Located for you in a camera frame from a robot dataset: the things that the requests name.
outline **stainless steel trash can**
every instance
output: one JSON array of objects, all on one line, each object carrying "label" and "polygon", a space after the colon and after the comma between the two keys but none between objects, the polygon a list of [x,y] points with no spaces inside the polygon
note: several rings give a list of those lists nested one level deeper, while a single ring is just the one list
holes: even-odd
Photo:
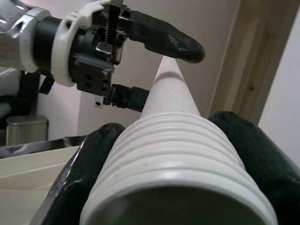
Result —
[{"label": "stainless steel trash can", "polygon": [[7,146],[47,140],[48,120],[44,116],[12,116],[6,121]]}]

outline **white wall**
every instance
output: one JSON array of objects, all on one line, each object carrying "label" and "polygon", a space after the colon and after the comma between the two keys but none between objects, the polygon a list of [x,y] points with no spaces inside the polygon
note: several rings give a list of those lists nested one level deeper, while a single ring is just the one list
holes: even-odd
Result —
[{"label": "white wall", "polygon": [[[52,16],[63,18],[69,12],[80,9],[90,0],[23,0],[33,6],[48,9]],[[48,139],[74,136],[78,132],[81,91],[54,84],[48,95],[39,94],[37,114],[49,120]]]},{"label": "white wall", "polygon": [[[208,113],[218,72],[239,0],[125,0],[132,10],[149,14],[174,25],[199,41],[206,58],[199,64],[181,60],[179,66],[203,116]],[[116,66],[113,83],[150,89],[162,56],[146,50],[142,44],[127,41],[122,61]],[[87,134],[107,122],[128,126],[139,113],[116,107],[94,108],[93,96],[82,93],[78,134]]]},{"label": "white wall", "polygon": [[300,166],[300,10],[273,81],[259,127]]}]

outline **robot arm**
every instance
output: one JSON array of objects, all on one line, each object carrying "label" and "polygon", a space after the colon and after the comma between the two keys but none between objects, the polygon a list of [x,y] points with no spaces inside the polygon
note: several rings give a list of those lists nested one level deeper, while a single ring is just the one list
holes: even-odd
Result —
[{"label": "robot arm", "polygon": [[103,96],[104,105],[141,111],[148,91],[111,85],[129,38],[153,52],[198,63],[203,47],[170,24],[132,11],[122,0],[86,4],[64,19],[17,0],[0,0],[0,66],[38,72],[47,82]]}]

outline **trash can lid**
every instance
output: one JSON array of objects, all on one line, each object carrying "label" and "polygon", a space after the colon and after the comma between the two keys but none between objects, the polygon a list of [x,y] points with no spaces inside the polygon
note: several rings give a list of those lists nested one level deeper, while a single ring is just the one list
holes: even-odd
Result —
[{"label": "trash can lid", "polygon": [[21,125],[34,125],[34,124],[46,124],[48,122],[45,116],[11,116],[6,119],[7,125],[21,126]]}]

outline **ribbed plastic cylinder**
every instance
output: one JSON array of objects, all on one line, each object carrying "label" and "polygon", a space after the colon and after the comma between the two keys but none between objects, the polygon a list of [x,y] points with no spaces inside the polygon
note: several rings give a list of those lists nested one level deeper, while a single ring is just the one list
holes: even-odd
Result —
[{"label": "ribbed plastic cylinder", "polygon": [[81,225],[276,225],[225,134],[164,57],[141,118],[115,142]]}]

